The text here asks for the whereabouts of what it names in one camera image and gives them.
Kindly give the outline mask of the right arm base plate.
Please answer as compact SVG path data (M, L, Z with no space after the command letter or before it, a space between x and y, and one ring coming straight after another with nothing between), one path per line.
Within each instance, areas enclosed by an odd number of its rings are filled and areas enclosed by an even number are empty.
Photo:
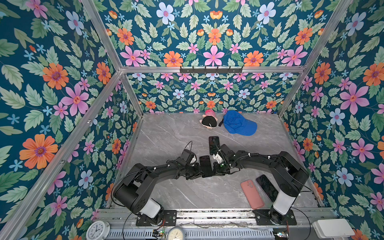
M266 225L274 225L274 226L296 226L297 221L292 210L289 210L286 215L281 215L278 212L271 213L270 210L253 210L255 214L255 219L257 225L266 226Z

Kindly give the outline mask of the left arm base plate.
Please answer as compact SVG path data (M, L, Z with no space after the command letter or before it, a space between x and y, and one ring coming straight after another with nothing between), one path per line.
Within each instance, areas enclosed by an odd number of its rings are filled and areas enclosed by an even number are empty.
M139 214L137 216L137 227L174 227L177 221L176 210L163 210L161 209L154 218L147 215Z

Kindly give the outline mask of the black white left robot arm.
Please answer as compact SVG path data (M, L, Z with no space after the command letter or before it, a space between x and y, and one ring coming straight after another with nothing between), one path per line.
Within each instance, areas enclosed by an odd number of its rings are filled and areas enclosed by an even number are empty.
M164 220L164 207L151 198L156 184L180 177L193 180L202 176L196 154L184 149L181 156L165 164L146 167L135 164L122 180L115 184L112 196L135 215L143 215L151 225Z

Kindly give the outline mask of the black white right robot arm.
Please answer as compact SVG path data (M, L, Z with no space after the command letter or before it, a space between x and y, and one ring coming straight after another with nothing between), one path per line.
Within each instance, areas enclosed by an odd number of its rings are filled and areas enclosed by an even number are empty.
M275 225L283 223L287 214L309 179L305 168L288 152L275 155L262 155L246 151L234 152L226 145L210 144L210 154L216 161L214 176L231 175L231 169L255 169L269 172L279 186L277 198L268 215Z

